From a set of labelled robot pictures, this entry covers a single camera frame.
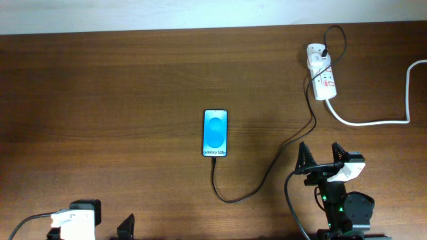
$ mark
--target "table surface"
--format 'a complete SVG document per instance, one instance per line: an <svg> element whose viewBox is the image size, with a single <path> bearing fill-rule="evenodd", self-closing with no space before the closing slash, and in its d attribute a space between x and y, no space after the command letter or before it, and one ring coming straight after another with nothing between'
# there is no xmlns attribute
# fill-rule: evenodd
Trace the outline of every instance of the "table surface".
<svg viewBox="0 0 427 240"><path fill-rule="evenodd" d="M328 25L0 36L0 238L29 215L100 199L98 239L135 214L138 239L254 239L298 233L284 197L298 144L286 148L262 190L219 201L201 156L204 109L227 109L228 156L216 184L227 199L260 182L278 146L310 121L306 47ZM344 24L332 105L348 121L404 119L406 70L427 58L427 22ZM331 31L332 58L342 50ZM366 158L346 184L375 198L370 233L427 234L427 66L411 72L408 125L349 127L310 97L318 126L304 138L318 163L331 144ZM328 228L313 187L290 182L308 232ZM50 220L16 239L43 239Z"/></svg>

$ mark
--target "black plug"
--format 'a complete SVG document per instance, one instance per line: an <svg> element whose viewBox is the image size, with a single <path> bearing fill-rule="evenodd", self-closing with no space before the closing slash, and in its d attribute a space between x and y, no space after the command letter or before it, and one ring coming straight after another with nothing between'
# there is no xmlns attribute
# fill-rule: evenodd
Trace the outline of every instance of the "black plug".
<svg viewBox="0 0 427 240"><path fill-rule="evenodd" d="M322 57L326 57L327 54L328 54L328 50L325 48L325 50L323 50L322 52Z"/></svg>

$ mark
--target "white robot part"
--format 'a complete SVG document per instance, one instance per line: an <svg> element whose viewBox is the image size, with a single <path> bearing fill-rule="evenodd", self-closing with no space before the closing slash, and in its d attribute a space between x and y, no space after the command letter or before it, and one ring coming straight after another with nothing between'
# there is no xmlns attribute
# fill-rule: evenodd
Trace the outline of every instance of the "white robot part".
<svg viewBox="0 0 427 240"><path fill-rule="evenodd" d="M365 163L344 163L344 166L338 171L337 174L328 178L328 182L343 181L355 179L359 176L365 167Z"/></svg>

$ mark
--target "white wall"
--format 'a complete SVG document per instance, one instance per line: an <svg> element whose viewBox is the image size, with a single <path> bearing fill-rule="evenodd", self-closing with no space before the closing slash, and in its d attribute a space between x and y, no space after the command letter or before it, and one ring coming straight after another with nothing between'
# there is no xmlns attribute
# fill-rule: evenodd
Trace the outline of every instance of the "white wall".
<svg viewBox="0 0 427 240"><path fill-rule="evenodd" d="M427 0L0 0L0 34L427 20Z"/></svg>

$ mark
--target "white cable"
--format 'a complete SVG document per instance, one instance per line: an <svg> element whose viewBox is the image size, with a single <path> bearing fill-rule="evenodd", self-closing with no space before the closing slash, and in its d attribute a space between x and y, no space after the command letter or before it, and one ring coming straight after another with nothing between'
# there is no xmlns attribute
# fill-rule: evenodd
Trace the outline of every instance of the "white cable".
<svg viewBox="0 0 427 240"><path fill-rule="evenodd" d="M349 126L363 127L363 126L371 126L371 125L379 125L379 124L407 124L410 122L410 116L409 116L409 72L411 71L411 69L415 65L417 65L419 63L427 63L427 60L416 61L415 63L411 64L411 66L409 66L408 70L406 71L406 93L405 93L406 120L403 120L403 121L394 121L394 120L391 120L391 121L375 121L375 122L369 122L369 123L351 123L351 122L347 122L346 120L344 120L340 116L338 116L338 114L336 114L336 112L332 108L328 99L325 100L326 105L328 106L329 111L331 111L332 115L338 121L342 122L343 124L349 125Z"/></svg>

